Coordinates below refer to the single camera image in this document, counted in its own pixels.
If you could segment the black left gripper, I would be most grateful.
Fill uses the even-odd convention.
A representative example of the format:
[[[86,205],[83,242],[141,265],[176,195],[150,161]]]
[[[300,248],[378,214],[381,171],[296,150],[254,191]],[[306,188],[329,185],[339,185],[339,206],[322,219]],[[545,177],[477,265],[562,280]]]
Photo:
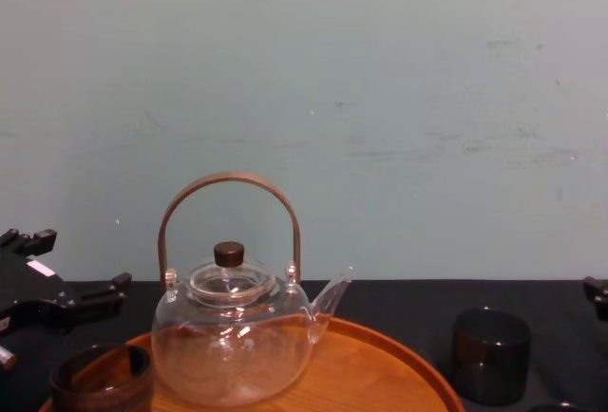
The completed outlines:
[[[51,229],[33,235],[9,229],[1,235],[2,336],[43,323],[58,308],[64,326],[102,321],[122,310],[132,283],[130,273],[88,289],[65,290],[65,282],[54,270],[28,258],[51,252],[56,238]]]

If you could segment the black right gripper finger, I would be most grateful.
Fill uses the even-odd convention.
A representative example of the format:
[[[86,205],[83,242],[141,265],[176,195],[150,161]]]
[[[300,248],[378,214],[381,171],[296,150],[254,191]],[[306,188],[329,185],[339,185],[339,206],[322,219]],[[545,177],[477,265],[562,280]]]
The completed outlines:
[[[583,290],[588,302],[594,305],[600,321],[608,320],[608,288],[607,281],[591,276],[583,279]]]

